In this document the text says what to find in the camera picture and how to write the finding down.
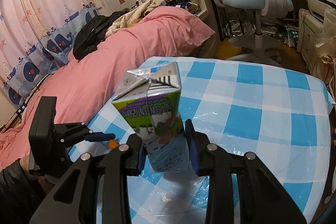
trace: chair seat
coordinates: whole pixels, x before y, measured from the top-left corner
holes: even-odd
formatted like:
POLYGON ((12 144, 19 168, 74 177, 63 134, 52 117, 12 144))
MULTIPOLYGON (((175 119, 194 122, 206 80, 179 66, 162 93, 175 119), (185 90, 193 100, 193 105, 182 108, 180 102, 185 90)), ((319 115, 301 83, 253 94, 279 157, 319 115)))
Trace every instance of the chair seat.
MULTIPOLYGON (((220 0, 224 5, 247 10, 262 10, 265 8, 265 0, 220 0)), ((293 11, 293 3, 287 0, 288 11, 293 11)))

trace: pink bed sheet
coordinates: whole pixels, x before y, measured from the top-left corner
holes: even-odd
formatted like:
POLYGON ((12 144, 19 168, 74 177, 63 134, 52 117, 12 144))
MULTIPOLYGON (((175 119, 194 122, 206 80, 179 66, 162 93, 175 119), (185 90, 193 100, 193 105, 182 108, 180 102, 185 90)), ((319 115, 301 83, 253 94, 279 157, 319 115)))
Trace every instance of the pink bed sheet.
POLYGON ((152 56, 182 56, 214 31, 196 16, 176 7, 158 7, 136 26, 125 28, 78 62, 72 52, 37 92, 22 123, 0 134, 0 169, 28 155, 28 133, 41 96, 56 96, 55 123, 88 123, 111 97, 123 73, 152 56))

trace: black sleeve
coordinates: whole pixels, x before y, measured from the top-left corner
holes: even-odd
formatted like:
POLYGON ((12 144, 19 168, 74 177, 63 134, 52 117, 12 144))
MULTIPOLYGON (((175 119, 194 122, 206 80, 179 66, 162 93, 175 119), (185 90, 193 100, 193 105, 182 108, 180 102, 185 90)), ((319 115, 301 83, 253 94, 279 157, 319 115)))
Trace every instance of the black sleeve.
POLYGON ((1 223, 28 224, 44 197, 38 181, 26 178, 20 160, 0 172, 1 223))

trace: blue and white checkered tablecloth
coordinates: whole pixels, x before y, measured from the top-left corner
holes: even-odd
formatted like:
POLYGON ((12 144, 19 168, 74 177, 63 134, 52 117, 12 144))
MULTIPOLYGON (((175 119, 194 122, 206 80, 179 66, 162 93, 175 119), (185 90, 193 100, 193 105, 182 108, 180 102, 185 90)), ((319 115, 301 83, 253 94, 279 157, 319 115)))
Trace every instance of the blue and white checkered tablecloth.
MULTIPOLYGON (((329 167, 328 114, 334 101, 324 83, 291 70, 215 59, 152 57, 142 67, 167 61, 179 66, 183 120, 191 118, 197 131, 229 153, 255 152, 309 223, 329 167)), ((134 133, 110 100, 89 128, 115 133, 121 143, 134 133)), ((84 141, 72 148, 71 159, 84 152, 101 155, 108 149, 106 143, 84 141)), ((208 177, 198 178, 193 170, 152 173, 147 161, 140 177, 128 177, 132 223, 203 224, 208 184, 208 177)), ((234 201, 238 219, 237 189, 234 201)), ((97 220, 101 223, 101 203, 97 220)))

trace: whale print curtain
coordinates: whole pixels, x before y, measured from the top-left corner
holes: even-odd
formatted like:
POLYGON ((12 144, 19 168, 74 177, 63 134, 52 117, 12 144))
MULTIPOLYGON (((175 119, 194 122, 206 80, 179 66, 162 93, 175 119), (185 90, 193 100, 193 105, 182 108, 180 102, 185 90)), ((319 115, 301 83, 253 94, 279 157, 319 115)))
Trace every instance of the whale print curtain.
POLYGON ((68 63, 91 0, 0 0, 0 84, 18 107, 47 74, 68 63))

